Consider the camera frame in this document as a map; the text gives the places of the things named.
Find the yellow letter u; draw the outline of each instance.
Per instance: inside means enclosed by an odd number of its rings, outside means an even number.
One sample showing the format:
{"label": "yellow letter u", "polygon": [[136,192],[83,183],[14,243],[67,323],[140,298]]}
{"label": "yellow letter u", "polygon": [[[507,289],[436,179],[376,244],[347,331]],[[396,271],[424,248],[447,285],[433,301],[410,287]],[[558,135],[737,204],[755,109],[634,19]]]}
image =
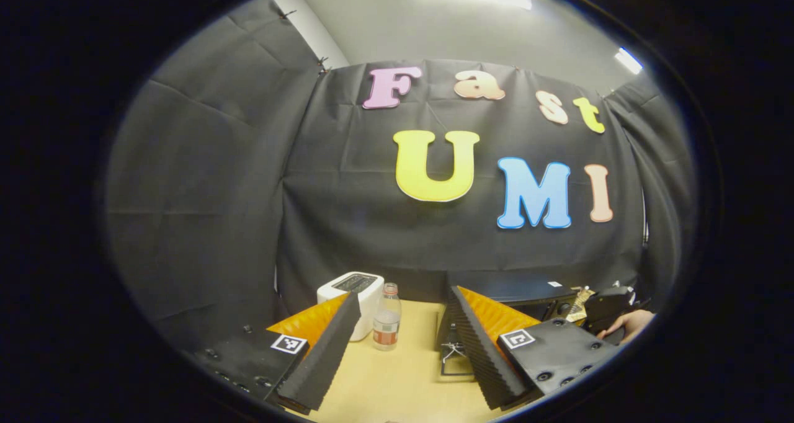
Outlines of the yellow letter u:
{"label": "yellow letter u", "polygon": [[427,145],[436,140],[431,131],[406,130],[394,136],[397,149],[397,185],[408,197],[422,202],[451,202],[460,198],[474,182],[474,144],[480,136],[470,131],[450,131],[454,171],[449,180],[437,182],[427,176]]}

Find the wooden table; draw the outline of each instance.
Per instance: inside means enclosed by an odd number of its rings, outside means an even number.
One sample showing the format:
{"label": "wooden table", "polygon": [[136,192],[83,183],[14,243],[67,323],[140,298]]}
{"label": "wooden table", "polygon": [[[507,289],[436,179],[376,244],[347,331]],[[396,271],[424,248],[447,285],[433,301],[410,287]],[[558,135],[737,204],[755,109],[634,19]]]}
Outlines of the wooden table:
{"label": "wooden table", "polygon": [[440,375],[434,341],[443,305],[402,302],[397,348],[375,349],[371,332],[348,343],[323,405],[307,418],[318,423],[466,423],[507,414],[488,409],[473,376]]}

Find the bottle label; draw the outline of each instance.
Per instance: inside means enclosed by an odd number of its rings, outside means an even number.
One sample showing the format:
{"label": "bottle label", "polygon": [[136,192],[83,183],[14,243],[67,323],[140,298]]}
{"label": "bottle label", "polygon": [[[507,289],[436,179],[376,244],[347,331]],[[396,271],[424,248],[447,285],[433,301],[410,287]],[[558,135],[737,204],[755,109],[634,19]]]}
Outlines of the bottle label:
{"label": "bottle label", "polygon": [[399,322],[394,324],[381,324],[375,321],[372,335],[375,342],[383,345],[391,345],[397,343],[397,330],[399,329]]}

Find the orange foam pad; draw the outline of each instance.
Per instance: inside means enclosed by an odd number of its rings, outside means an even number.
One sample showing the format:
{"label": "orange foam pad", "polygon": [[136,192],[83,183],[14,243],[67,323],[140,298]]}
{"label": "orange foam pad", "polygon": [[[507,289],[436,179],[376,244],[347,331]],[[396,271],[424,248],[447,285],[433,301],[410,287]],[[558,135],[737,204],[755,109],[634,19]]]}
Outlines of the orange foam pad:
{"label": "orange foam pad", "polygon": [[317,344],[320,335],[323,335],[328,324],[334,319],[334,315],[336,315],[337,310],[339,310],[348,294],[345,293],[330,301],[309,307],[283,321],[270,325],[267,330],[306,339],[309,342],[309,350],[306,351],[306,355],[308,355],[314,345]]}
{"label": "orange foam pad", "polygon": [[496,339],[499,338],[499,335],[541,323],[541,321],[532,316],[527,316],[516,309],[511,309],[507,305],[487,298],[482,294],[466,290],[464,287],[457,288],[463,294],[475,316],[477,316],[477,321],[480,322],[488,338],[491,339],[491,342],[493,342],[496,349],[499,350],[499,354],[505,360],[507,360],[507,356],[504,355],[499,344],[496,344]]}

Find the blue letter m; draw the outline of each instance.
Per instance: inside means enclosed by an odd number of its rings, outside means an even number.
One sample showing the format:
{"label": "blue letter m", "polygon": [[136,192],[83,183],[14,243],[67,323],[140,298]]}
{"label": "blue letter m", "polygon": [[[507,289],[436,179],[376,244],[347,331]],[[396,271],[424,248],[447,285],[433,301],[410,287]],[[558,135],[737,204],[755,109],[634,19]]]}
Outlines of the blue letter m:
{"label": "blue letter m", "polygon": [[571,225],[568,216],[568,175],[570,168],[563,163],[551,163],[546,167],[541,184],[522,158],[502,158],[497,163],[504,172],[505,186],[504,214],[496,220],[500,228],[516,229],[524,225],[521,205],[530,218],[532,226],[538,225],[543,209],[548,205],[548,213],[543,217],[547,228],[567,228]]}

